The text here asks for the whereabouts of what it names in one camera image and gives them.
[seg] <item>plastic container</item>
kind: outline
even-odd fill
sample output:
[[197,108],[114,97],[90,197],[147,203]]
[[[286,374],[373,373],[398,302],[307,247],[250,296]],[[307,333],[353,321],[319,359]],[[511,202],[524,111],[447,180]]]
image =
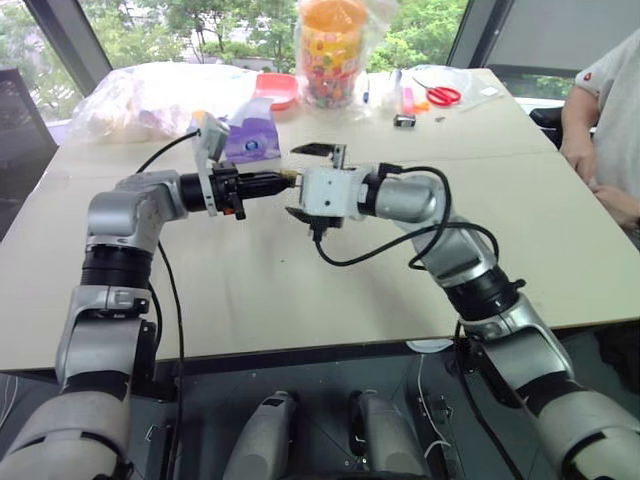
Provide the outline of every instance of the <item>plastic container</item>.
[[361,0],[308,0],[300,5],[300,19],[305,98],[326,108],[349,104],[362,70],[363,28],[368,19],[365,4]]
[[253,98],[270,98],[273,100],[271,110],[286,110],[295,103],[297,95],[298,81],[293,75],[261,73],[256,78]]

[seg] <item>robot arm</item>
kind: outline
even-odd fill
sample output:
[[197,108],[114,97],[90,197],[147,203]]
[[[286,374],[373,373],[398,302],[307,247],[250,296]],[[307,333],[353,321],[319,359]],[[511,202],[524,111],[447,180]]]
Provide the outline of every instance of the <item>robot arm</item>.
[[[0,463],[0,479],[127,478],[131,388],[153,375],[155,329],[141,315],[149,308],[151,261],[162,226],[204,210],[242,219],[242,200],[275,195],[296,183],[295,172],[239,174],[231,164],[207,165],[225,140],[224,129],[205,128],[197,174],[135,175],[92,201],[82,278],[56,359],[62,391],[26,423]],[[344,146],[326,147],[311,150],[333,153],[335,168],[307,170],[299,208],[290,210],[311,224],[314,241],[350,216],[391,219],[406,231],[440,222],[445,202],[438,181],[389,176],[401,169],[384,164],[377,171],[344,170]],[[415,237],[416,250],[433,235]],[[635,478],[637,420],[575,382],[566,352],[478,234],[447,229],[421,261],[488,358],[485,369],[530,413],[558,472]]]
[[[303,213],[294,214],[311,224],[316,242],[327,226],[317,216],[325,214],[388,218],[407,232],[439,223],[443,185],[420,175],[388,176],[390,171],[402,169],[382,164],[377,173],[362,168],[309,171],[302,182]],[[331,192],[340,183],[348,195]],[[449,221],[465,219],[452,212]],[[416,251],[422,252],[433,235],[414,237]],[[558,475],[636,479],[640,422],[608,397],[576,382],[566,351],[518,292],[524,282],[509,281],[478,233],[447,229],[421,261],[460,314],[460,323],[484,359],[483,376],[510,392],[512,406],[528,412]]]
[[[224,133],[204,130],[198,154],[204,150],[205,160],[217,160]],[[244,199],[280,193],[296,176],[239,174],[222,162],[197,174],[137,174],[94,197],[81,281],[57,352],[61,393],[27,421],[0,463],[0,479],[129,478],[131,390],[153,377],[155,363],[155,325],[142,316],[149,310],[151,262],[162,226],[211,205],[210,214],[244,218]]]

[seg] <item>scissors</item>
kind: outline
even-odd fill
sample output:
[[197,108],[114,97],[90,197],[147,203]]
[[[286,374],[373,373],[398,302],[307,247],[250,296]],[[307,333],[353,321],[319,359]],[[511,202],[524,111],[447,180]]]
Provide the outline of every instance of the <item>scissors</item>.
[[427,100],[438,107],[450,107],[459,103],[462,99],[462,94],[455,88],[429,87],[419,82],[416,78],[413,80],[427,91]]

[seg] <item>wire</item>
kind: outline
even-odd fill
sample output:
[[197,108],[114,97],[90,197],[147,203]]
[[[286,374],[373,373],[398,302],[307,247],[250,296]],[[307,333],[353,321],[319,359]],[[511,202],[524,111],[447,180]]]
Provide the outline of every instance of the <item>wire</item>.
[[7,395],[9,394],[9,382],[11,381],[11,376],[6,375],[6,378],[7,381],[4,384],[4,400],[2,401],[2,413],[0,413],[0,419],[4,417],[4,414],[7,411],[7,402],[9,401],[9,397],[7,397]]
[[154,352],[158,352],[158,347],[160,346],[160,342],[162,341],[162,307],[160,306],[160,300],[158,299],[158,295],[156,295],[156,291],[153,289],[153,285],[149,282],[149,291],[151,292],[151,300],[153,301],[153,308],[156,310],[156,341],[154,345]]
[[411,172],[428,172],[436,175],[440,181],[442,182],[442,186],[444,187],[444,211],[442,212],[442,220],[438,225],[436,230],[436,234],[433,236],[431,241],[424,247],[421,251],[419,251],[415,257],[409,260],[409,268],[413,270],[426,270],[423,265],[418,265],[418,262],[424,257],[427,253],[431,251],[431,249],[438,243],[438,240],[444,234],[445,229],[447,228],[447,224],[449,223],[449,217],[451,216],[451,187],[449,186],[449,180],[447,176],[437,168],[433,167],[411,167],[405,168],[402,170],[402,173],[411,173]]
[[153,162],[155,162],[157,160],[157,158],[159,156],[161,156],[162,154],[164,154],[167,150],[170,150],[173,147],[175,147],[176,145],[178,145],[179,143],[184,142],[185,140],[187,140],[187,139],[189,139],[191,137],[195,137],[197,135],[200,135],[200,129],[194,130],[193,132],[189,132],[186,135],[183,135],[183,136],[181,136],[179,138],[176,138],[172,142],[167,143],[164,147],[162,147],[156,153],[151,155],[146,162],[144,162],[142,165],[140,165],[140,168],[138,168],[138,170],[136,170],[136,173],[144,172],[149,165],[151,165]]
[[11,414],[11,410],[13,409],[13,406],[16,403],[16,396],[18,395],[18,383],[20,381],[20,379],[18,377],[13,377],[15,378],[15,385],[13,387],[13,395],[11,396],[11,401],[9,402],[9,404],[6,404],[6,399],[7,399],[7,392],[9,390],[9,381],[11,380],[12,377],[7,378],[7,383],[5,384],[4,387],[4,398],[5,398],[5,408],[3,408],[2,410],[2,416],[0,417],[0,430],[2,430],[2,427],[4,426],[5,422],[7,421],[7,418],[9,418],[9,415]]
[[429,454],[431,453],[431,451],[433,450],[434,447],[437,447],[438,445],[443,445],[445,447],[450,447],[451,444],[445,442],[444,440],[434,440],[433,442],[431,442],[431,445],[429,445],[429,447],[427,448],[427,450],[425,450],[424,452],[424,459],[426,460],[427,458],[429,458]]
[[471,390],[469,389],[469,384],[467,383],[467,379],[465,378],[464,372],[462,371],[462,350],[460,348],[462,344],[462,340],[460,338],[461,328],[462,326],[460,325],[460,322],[456,323],[456,330],[453,335],[453,344],[454,344],[454,350],[455,350],[455,356],[456,356],[456,366],[457,366],[456,370],[458,373],[458,379],[460,380],[460,384],[462,385],[462,391],[464,392],[464,396],[466,397],[467,403],[469,404],[469,406],[471,407],[471,410],[473,411],[473,415],[476,417],[476,420],[478,421],[482,429],[485,431],[489,439],[493,442],[493,445],[496,447],[496,450],[498,450],[498,453],[502,457],[502,460],[511,471],[513,478],[515,478],[516,480],[524,480],[524,477],[520,473],[520,470],[518,470],[518,467],[516,467],[515,463],[513,463],[513,460],[511,459],[511,457],[509,456],[509,453],[506,451],[506,449],[502,445],[502,442],[500,442],[500,439],[498,438],[498,436],[495,434],[493,429],[489,426],[487,421],[484,419],[484,415],[478,408],[478,404],[476,403],[475,399],[473,398],[473,395],[471,394]]
[[[146,162],[144,162],[140,166],[140,168],[138,168],[136,173],[144,172],[147,169],[147,167],[149,167],[149,165],[151,165],[158,157],[160,157],[166,151],[175,147],[179,143],[198,135],[200,135],[199,129],[193,132],[187,133],[186,135],[183,135],[180,138],[176,138],[172,142],[166,144],[156,153],[151,155],[151,157],[149,157],[149,159]],[[173,293],[173,299],[176,304],[176,317],[177,317],[177,323],[178,323],[178,392],[177,392],[178,405],[177,405],[177,412],[176,412],[176,424],[173,429],[173,434],[171,436],[171,449],[169,451],[169,461],[167,464],[167,475],[166,475],[166,478],[168,480],[173,480],[173,473],[175,471],[176,458],[177,458],[177,452],[178,452],[178,443],[180,441],[180,433],[182,430],[182,417],[183,417],[183,410],[184,410],[184,399],[182,394],[182,390],[184,386],[184,329],[182,326],[182,307],[180,305],[178,289],[176,288],[175,277],[173,276],[173,270],[171,268],[171,263],[169,262],[169,258],[167,257],[167,253],[165,252],[164,247],[162,246],[162,243],[160,241],[158,241],[158,250],[160,251],[160,255],[162,255],[162,260],[165,264],[165,267],[167,268],[167,272],[169,273],[169,281],[171,283],[171,291]],[[151,283],[149,283],[149,291],[151,292],[151,299],[153,300],[153,304],[156,309],[156,317],[158,320],[158,330],[156,332],[156,345],[155,345],[155,348],[157,351],[158,346],[160,345],[160,340],[162,338],[162,311],[160,307],[160,301],[158,300],[158,297],[155,294],[155,291],[153,290]]]
[[[322,259],[329,263],[330,265],[333,265],[334,267],[349,267],[351,265],[355,265],[356,263],[360,263],[360,262],[364,262],[365,260],[368,260],[370,258],[375,257],[376,255],[379,255],[387,250],[389,250],[392,247],[395,247],[396,245],[401,244],[402,242],[406,242],[407,240],[410,240],[414,237],[417,237],[418,235],[422,235],[425,233],[429,233],[429,232],[433,232],[434,230],[438,230],[440,229],[440,227],[443,224],[438,223],[436,225],[430,225],[428,227],[423,227],[423,228],[419,228],[418,230],[414,230],[413,232],[409,232],[405,235],[402,235],[401,237],[398,237],[388,243],[385,243],[384,245],[371,250],[368,253],[365,253],[363,255],[360,255],[359,257],[356,258],[352,258],[350,260],[334,260],[333,258],[329,257],[327,255],[327,253],[324,251],[324,249],[322,248],[322,245],[320,243],[320,241],[316,241],[316,250],[318,251],[318,254],[322,257]],[[494,252],[494,256],[496,257],[496,260],[499,258],[500,255],[500,247],[498,245],[498,240],[496,239],[495,235],[493,233],[491,233],[490,230],[484,228],[481,225],[477,225],[475,223],[471,223],[471,222],[449,222],[447,223],[446,228],[457,228],[457,229],[468,229],[468,230],[476,230],[480,233],[482,233],[483,235],[485,235],[489,241],[491,242],[491,248],[493,249]]]
[[417,378],[418,392],[420,393],[420,401],[422,403],[422,409],[424,410],[424,413],[429,419],[431,428],[433,428],[433,431],[440,438],[439,440],[434,440],[433,442],[431,442],[431,445],[429,445],[429,447],[425,450],[424,458],[426,459],[429,456],[429,453],[431,453],[431,450],[433,449],[433,447],[435,447],[436,445],[444,445],[444,446],[450,447],[451,444],[446,441],[446,439],[444,438],[444,435],[442,435],[440,430],[438,430],[438,427],[436,427],[436,424],[433,421],[433,417],[431,417],[431,412],[429,411],[429,407],[427,407],[427,402],[424,398],[424,393],[422,391],[422,367],[423,366],[424,366],[424,354],[420,354],[420,368],[418,368],[418,378]]
[[178,320],[178,407],[176,413],[176,424],[173,429],[173,435],[171,437],[171,449],[169,450],[169,461],[167,463],[167,480],[173,480],[173,472],[176,466],[176,456],[178,453],[178,442],[180,439],[180,433],[182,430],[182,416],[184,407],[183,387],[184,387],[184,329],[182,327],[182,307],[180,305],[180,298],[178,296],[178,289],[176,288],[176,280],[173,276],[173,270],[167,258],[167,253],[164,251],[164,247],[161,242],[158,242],[158,250],[160,255],[167,266],[167,272],[169,273],[169,282],[171,283],[171,291],[173,293],[173,300],[176,303],[176,317]]

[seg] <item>table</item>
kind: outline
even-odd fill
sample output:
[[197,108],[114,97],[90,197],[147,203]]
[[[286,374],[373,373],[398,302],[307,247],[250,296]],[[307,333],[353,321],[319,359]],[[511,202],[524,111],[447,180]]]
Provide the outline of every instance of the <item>table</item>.
[[[487,71],[478,74],[499,85]],[[511,97],[449,112],[440,123],[421,117],[414,132],[393,130],[389,119],[341,125],[292,113],[278,118],[283,152],[312,140],[346,142],[351,165],[413,161],[442,169],[456,210],[496,234],[503,269],[527,280],[524,292],[551,327],[640,315],[640,256]],[[53,366],[80,278],[88,202],[160,145],[60,148],[0,244],[0,370]],[[323,162],[287,155],[244,168]],[[194,171],[191,147],[180,145],[155,168]],[[358,266],[331,267],[306,226],[283,211],[295,196],[248,201],[243,222],[200,213],[165,226],[187,357],[452,334],[457,317],[444,293],[426,273],[406,267],[410,245]],[[385,220],[347,221],[324,246],[336,258],[351,258],[400,233]],[[177,356],[177,334],[158,257],[152,282],[165,314],[163,360]]]

